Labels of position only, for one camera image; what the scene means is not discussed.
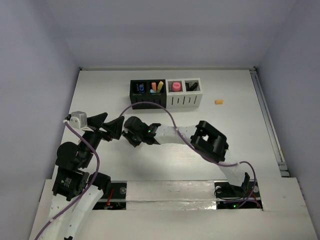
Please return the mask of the yellow pencil-shaped pen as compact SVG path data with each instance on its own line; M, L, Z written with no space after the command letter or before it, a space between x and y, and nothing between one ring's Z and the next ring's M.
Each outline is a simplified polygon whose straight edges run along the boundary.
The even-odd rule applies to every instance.
M158 92L158 93L161 92L163 86L164 86L164 82L163 82L163 81L160 81L160 82L158 83L158 86L157 86L157 92Z

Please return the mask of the pink glue stick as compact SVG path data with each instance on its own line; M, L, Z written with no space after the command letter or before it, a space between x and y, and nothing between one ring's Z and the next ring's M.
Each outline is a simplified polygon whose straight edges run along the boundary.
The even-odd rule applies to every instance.
M178 81L175 81L171 85L171 89L173 92L180 92L181 91L181 83Z

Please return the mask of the blue black highlighter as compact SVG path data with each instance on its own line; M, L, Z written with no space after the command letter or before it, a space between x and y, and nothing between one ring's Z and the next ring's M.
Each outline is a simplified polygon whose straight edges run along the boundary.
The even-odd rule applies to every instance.
M185 86L187 92L193 92L198 89L199 84L197 82L194 82L193 84L191 84L190 82L186 82Z

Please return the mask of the orange yellow eraser cap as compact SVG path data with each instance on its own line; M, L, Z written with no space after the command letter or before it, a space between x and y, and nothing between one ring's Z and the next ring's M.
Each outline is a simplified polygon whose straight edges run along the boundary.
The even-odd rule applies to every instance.
M216 105L222 105L224 103L224 101L222 99L218 99L215 101Z

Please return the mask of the grey pencil-shaped pen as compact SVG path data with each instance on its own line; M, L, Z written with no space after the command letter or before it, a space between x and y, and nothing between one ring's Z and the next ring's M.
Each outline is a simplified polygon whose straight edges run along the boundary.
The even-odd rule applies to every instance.
M157 84L155 82L152 82L151 83L151 88L153 91L156 91L157 90Z

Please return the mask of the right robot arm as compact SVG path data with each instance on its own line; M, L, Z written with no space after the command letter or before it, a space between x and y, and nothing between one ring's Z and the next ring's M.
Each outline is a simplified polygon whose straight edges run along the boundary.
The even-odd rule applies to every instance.
M249 189L249 174L240 169L238 162L225 162L229 157L227 137L207 121L201 120L197 125L177 127L160 123L147 125L138 117L132 116L125 121L122 135L134 147L141 143L187 145L207 162L219 167L235 196L242 196Z

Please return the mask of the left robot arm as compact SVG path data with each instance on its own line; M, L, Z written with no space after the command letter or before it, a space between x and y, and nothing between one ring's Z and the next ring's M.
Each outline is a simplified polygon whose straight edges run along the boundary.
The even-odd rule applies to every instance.
M64 142L57 150L57 173L52 187L52 202L48 222L39 234L40 240L74 240L90 211L99 199L114 193L111 177L86 172L92 158L100 165L97 148L101 141L118 140L124 117L105 122L106 112L88 117L85 112L69 114L64 125L79 138L79 143Z

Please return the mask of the black double container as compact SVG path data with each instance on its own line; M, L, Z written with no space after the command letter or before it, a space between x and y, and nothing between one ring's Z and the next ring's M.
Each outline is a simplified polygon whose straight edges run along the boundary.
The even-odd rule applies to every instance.
M157 92L157 89L156 89L155 93L150 93L150 90L152 89L152 82L155 82L156 87L158 87L158 84L160 81L163 81L164 83L161 92ZM144 87L145 87L145 92L142 94L139 93L140 84L144 84ZM164 79L131 80L130 89L129 89L129 98L130 98L131 104L141 103L141 104L132 106L133 110L159 109L158 106L155 106L153 104L149 104L146 102L155 103L166 108L167 107L167 90L166 90L165 80Z

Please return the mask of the blue item in container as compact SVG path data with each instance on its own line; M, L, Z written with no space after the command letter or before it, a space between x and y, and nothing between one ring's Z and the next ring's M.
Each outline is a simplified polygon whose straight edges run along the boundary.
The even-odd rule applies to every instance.
M144 84L140 84L140 85L138 86L138 92L139 92L140 94L143 94L143 93L145 92L145 85L144 85Z

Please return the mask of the white double container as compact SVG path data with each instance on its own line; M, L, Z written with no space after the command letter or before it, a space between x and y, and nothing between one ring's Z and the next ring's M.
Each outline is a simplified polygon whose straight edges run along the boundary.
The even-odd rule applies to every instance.
M172 83L180 82L181 91L173 92ZM186 83L198 83L196 91L187 91ZM167 109L186 109L186 108L198 108L200 106L203 91L200 78L178 78L178 79L166 79L166 108Z

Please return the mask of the silver foil tape strip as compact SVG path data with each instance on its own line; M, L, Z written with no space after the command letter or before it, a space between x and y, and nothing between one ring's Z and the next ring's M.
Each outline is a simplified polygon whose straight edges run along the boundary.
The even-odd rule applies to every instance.
M129 211L216 210L215 182L202 180L129 181L126 209Z

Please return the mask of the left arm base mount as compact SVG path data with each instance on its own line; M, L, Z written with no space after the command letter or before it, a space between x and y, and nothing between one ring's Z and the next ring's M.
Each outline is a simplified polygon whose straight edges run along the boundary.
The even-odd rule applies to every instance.
M93 210L125 210L127 201L127 182L113 181L110 191L97 201Z

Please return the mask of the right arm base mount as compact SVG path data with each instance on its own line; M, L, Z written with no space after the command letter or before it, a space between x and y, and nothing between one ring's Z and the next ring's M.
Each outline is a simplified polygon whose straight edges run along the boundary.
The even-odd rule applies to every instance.
M262 200L259 185L249 182L246 192L232 186L226 181L214 183L214 196L216 198L216 208L218 210L236 210L253 191L249 199L240 207L240 209L262 209Z

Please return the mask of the aluminium rail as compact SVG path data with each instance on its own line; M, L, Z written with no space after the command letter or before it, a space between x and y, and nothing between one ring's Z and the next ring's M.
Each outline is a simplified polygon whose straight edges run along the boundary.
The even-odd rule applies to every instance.
M260 109L263 115L263 119L266 125L266 129L267 129L267 133L270 139L270 143L275 155L275 159L277 161L277 165L281 174L282 178L290 178L290 171L287 167L287 163L285 161L284 155L282 153L281 150L281 145L280 142L278 140L277 134L276 134L276 130L267 106L267 102L262 90L262 86L259 80L259 76L258 73L255 69L251 69L249 71L251 79L252 79L252 83L257 95L257 99L260 105Z

